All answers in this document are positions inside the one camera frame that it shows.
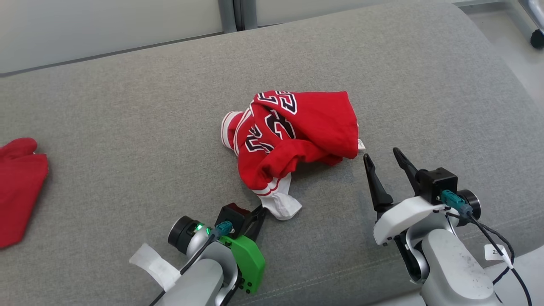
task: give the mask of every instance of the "clothing tag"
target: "clothing tag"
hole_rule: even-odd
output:
[[[164,291],[170,290],[181,277],[179,270],[160,257],[147,243],[142,244],[128,262],[147,271]]]
[[[500,251],[503,252],[503,254],[506,254],[506,250],[503,246],[500,244],[497,245],[499,247]],[[503,257],[495,250],[495,247],[492,244],[486,244],[484,246],[485,250],[485,260],[503,260]]]
[[[363,141],[360,140],[360,139],[357,139],[357,148],[358,148],[359,150],[364,150],[364,149],[366,149],[366,148],[364,147]]]

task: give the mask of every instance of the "gray floor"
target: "gray floor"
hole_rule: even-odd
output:
[[[506,11],[469,14],[483,34],[503,57],[510,69],[525,86],[529,95],[544,111],[544,52],[534,50],[513,23]],[[520,256],[515,267],[525,281],[533,305],[544,305],[544,247]],[[504,264],[486,269],[489,275],[498,275]],[[516,278],[508,273],[496,286],[504,305],[526,305],[525,295]],[[375,306],[425,306],[419,292],[376,304]]]

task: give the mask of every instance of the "green plastic bracket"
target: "green plastic bracket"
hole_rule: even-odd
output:
[[[240,283],[243,291],[251,294],[257,292],[263,279],[266,262],[255,242],[246,236],[240,236],[237,239],[223,236],[219,241],[231,248],[232,255],[244,278],[244,282]]]

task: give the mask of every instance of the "crumpled red shirt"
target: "crumpled red shirt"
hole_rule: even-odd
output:
[[[0,148],[0,248],[23,239],[32,209],[47,176],[47,156],[35,154],[32,138]]]

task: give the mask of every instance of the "black caster wheel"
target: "black caster wheel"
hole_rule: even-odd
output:
[[[542,31],[536,30],[531,35],[531,46],[537,50],[544,49],[544,34]]]

